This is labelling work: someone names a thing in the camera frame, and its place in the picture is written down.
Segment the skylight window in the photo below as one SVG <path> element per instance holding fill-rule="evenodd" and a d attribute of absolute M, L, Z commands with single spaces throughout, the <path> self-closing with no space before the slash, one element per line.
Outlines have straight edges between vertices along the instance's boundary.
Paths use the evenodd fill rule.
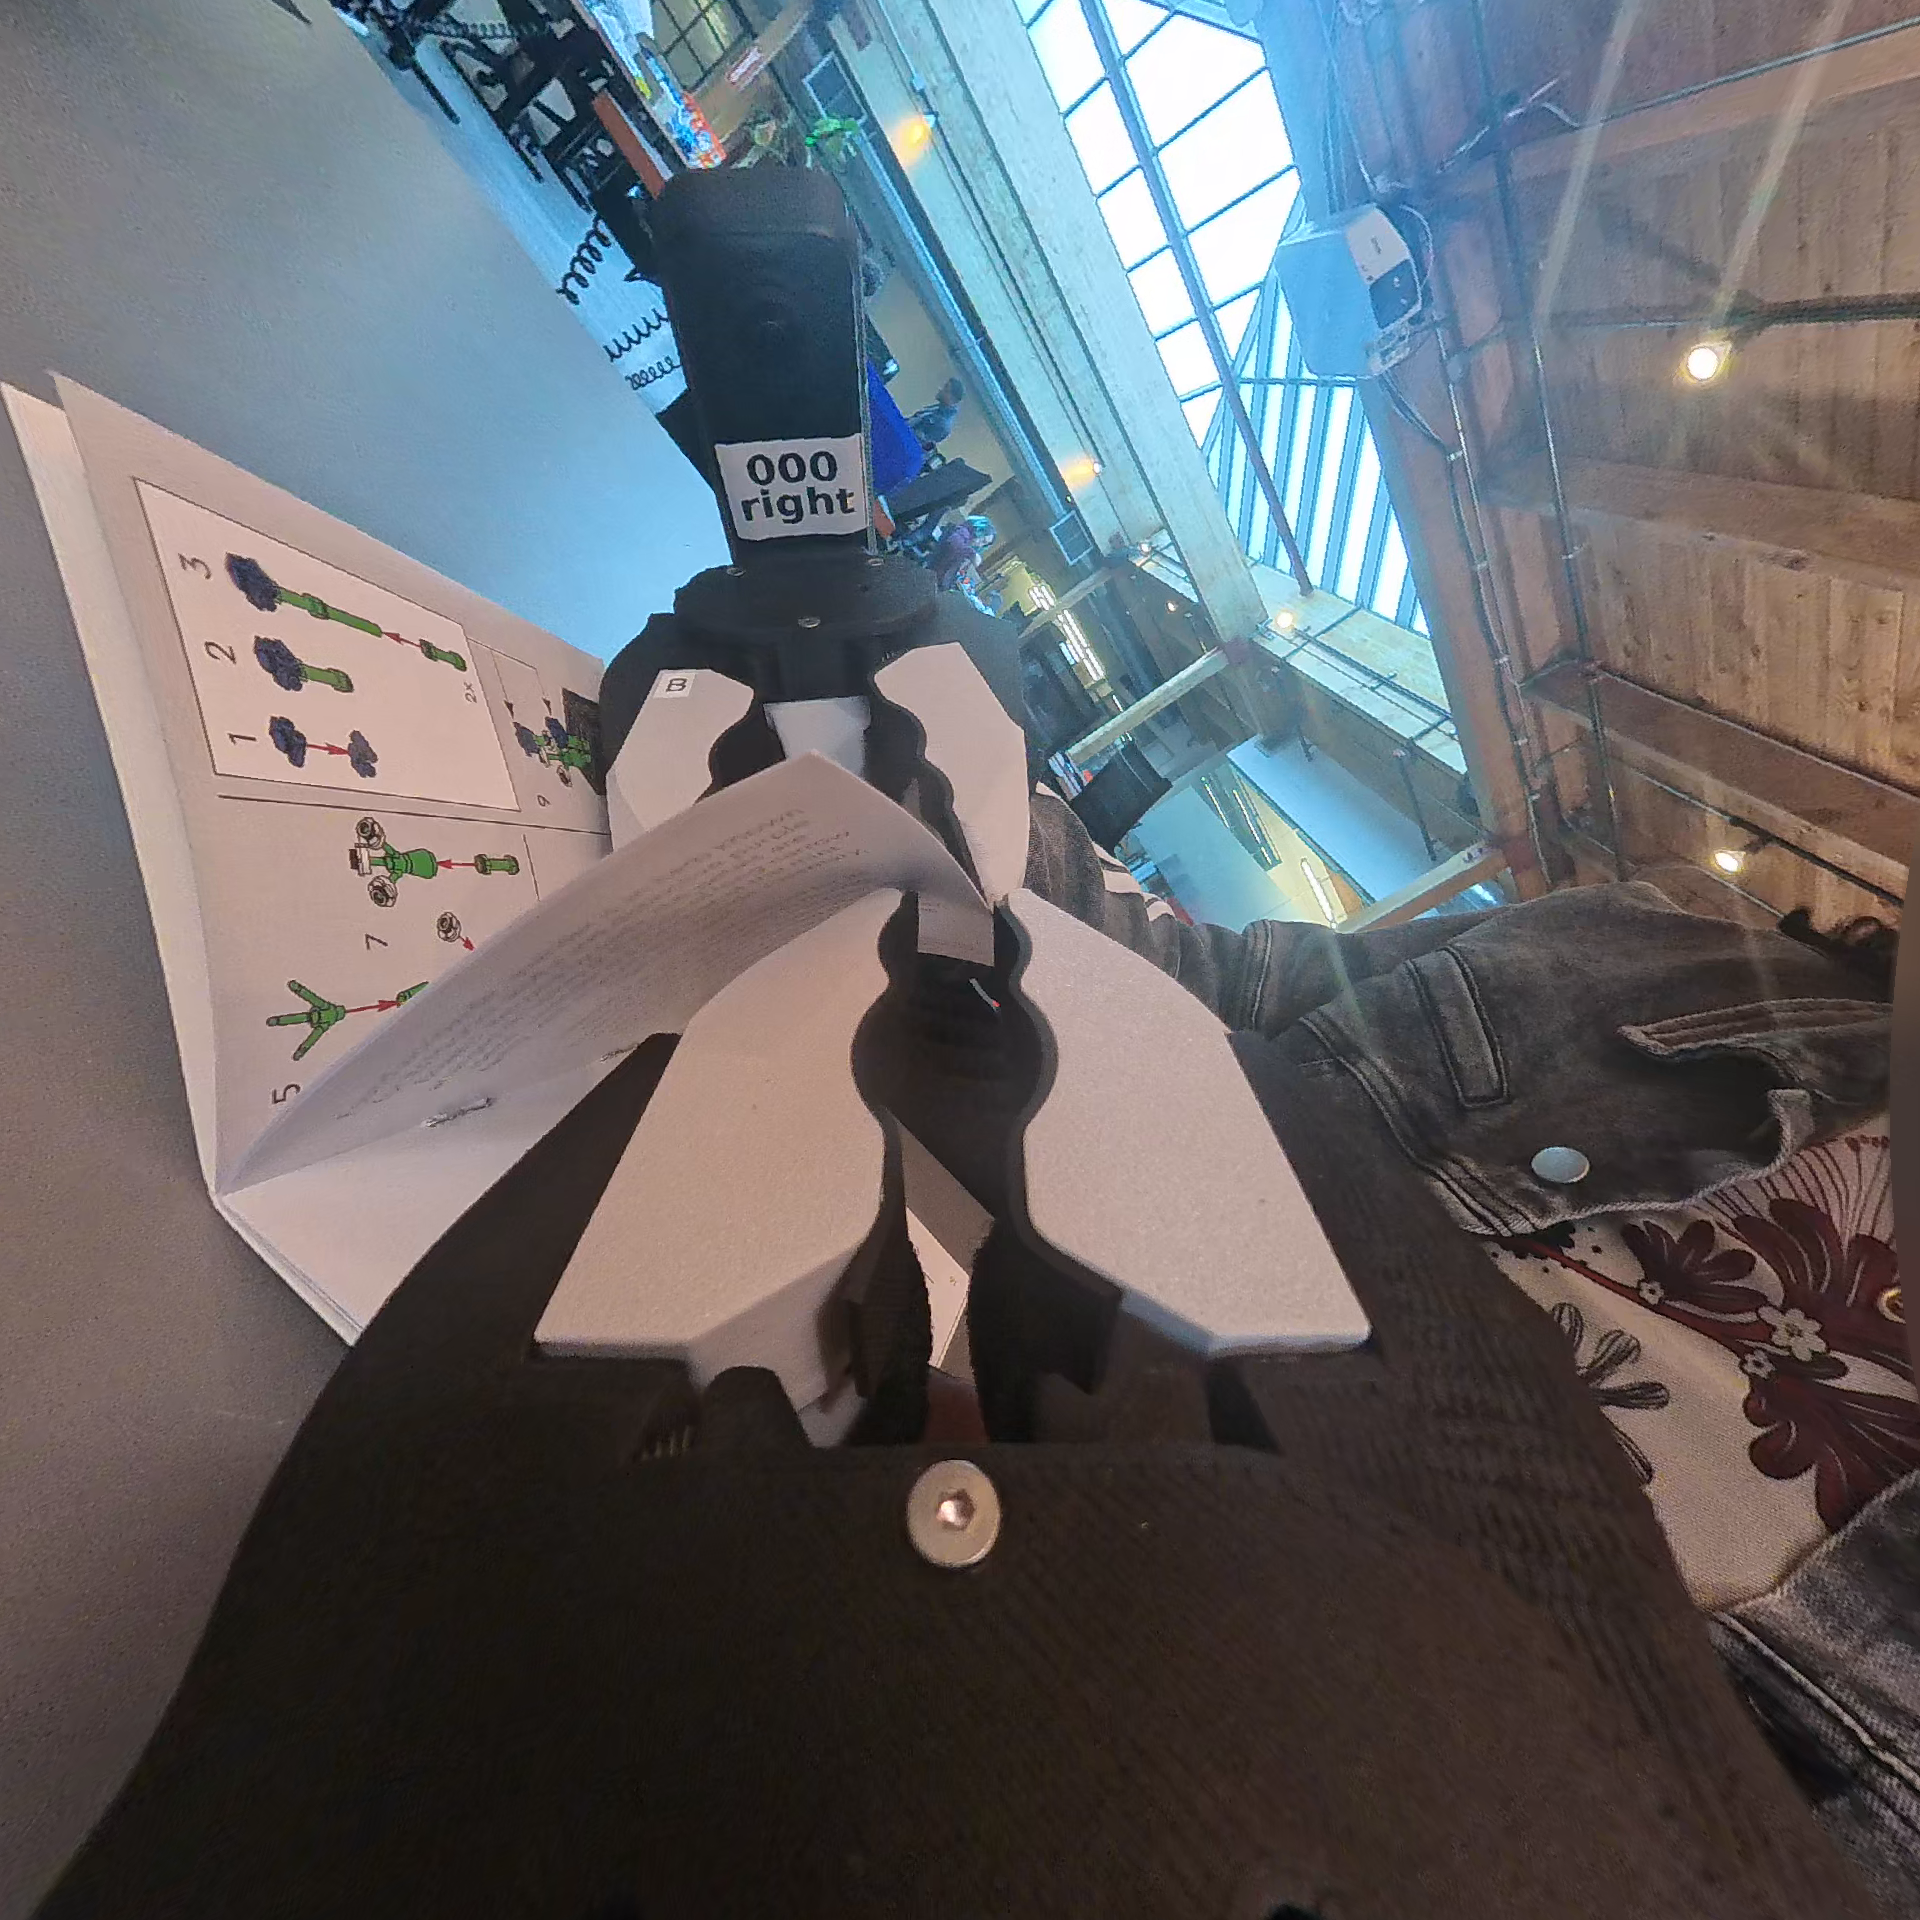
<path fill-rule="evenodd" d="M 1143 3 L 1016 14 L 1246 558 L 1429 638 L 1357 379 L 1309 373 L 1280 289 L 1304 194 L 1257 39 Z"/>

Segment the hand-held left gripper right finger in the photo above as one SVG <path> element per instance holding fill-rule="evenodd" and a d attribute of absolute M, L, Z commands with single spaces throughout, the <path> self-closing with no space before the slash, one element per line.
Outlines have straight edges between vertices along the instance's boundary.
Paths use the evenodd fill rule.
<path fill-rule="evenodd" d="M 1366 1350 L 1230 1028 L 1029 890 L 998 925 L 1021 1102 L 966 1297 L 986 1436 L 1208 1437 L 1247 1362 Z"/>

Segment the black desk frames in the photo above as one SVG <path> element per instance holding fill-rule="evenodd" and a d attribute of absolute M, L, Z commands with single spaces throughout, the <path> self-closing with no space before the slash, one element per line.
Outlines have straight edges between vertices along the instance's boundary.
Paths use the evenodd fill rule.
<path fill-rule="evenodd" d="M 331 9 L 456 122 L 458 108 L 439 81 L 445 69 L 527 173 L 558 179 L 581 205 L 611 194 L 637 199 L 641 173 L 598 111 L 614 99 L 611 54 L 581 6 L 336 3 Z"/>

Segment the blue plastic bin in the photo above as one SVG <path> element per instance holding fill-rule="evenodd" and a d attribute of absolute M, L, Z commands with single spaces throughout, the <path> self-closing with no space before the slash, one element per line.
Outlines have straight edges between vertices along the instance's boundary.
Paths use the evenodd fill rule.
<path fill-rule="evenodd" d="M 923 471 L 926 450 L 906 417 L 899 413 L 872 361 L 863 364 L 866 374 L 866 425 L 867 471 L 875 523 L 883 535 L 893 532 L 893 493 L 906 489 Z"/>

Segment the white ceiling-mounted device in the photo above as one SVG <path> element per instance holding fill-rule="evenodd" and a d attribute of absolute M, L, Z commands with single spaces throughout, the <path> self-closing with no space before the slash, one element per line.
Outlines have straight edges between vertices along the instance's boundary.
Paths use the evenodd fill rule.
<path fill-rule="evenodd" d="M 1431 230 L 1409 204 L 1366 201 L 1299 223 L 1274 251 L 1280 297 L 1314 377 L 1389 370 L 1431 319 Z"/>

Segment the floral print shirt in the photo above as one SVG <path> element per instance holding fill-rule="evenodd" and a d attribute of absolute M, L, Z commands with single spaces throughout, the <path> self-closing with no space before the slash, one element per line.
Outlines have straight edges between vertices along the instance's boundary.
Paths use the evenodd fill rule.
<path fill-rule="evenodd" d="M 1686 1210 L 1482 1244 L 1552 1319 L 1707 1614 L 1915 1470 L 1889 1172 L 1874 1118 Z"/>

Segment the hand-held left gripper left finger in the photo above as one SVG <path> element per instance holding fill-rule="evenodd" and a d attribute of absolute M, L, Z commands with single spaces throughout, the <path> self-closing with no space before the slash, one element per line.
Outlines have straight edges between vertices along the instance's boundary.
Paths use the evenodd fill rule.
<path fill-rule="evenodd" d="M 768 1370 L 807 1436 L 861 1411 L 842 1275 L 880 1222 L 883 1140 L 855 1037 L 886 988 L 880 886 L 752 962 L 688 1021 L 535 1333 L 547 1361 Z"/>

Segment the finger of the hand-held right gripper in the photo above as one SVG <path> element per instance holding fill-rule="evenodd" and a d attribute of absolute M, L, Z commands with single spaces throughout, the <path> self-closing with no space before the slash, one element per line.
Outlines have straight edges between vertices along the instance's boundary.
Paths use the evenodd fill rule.
<path fill-rule="evenodd" d="M 707 667 L 665 667 L 608 769 L 611 834 L 645 834 L 769 764 L 752 689 Z"/>
<path fill-rule="evenodd" d="M 886 662 L 875 690 L 919 722 L 923 761 L 945 781 L 976 886 L 986 905 L 1000 905 L 1026 871 L 1032 785 L 1023 729 L 957 642 Z"/>

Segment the white lego instruction booklet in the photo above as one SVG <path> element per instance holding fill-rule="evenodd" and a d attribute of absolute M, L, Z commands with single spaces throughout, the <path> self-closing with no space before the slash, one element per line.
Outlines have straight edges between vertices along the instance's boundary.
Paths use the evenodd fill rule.
<path fill-rule="evenodd" d="M 641 814 L 600 658 L 75 381 L 3 386 L 135 836 L 201 1177 L 343 1339 L 614 1059 L 872 890 L 991 921 L 807 764 L 714 826 L 710 676 Z"/>

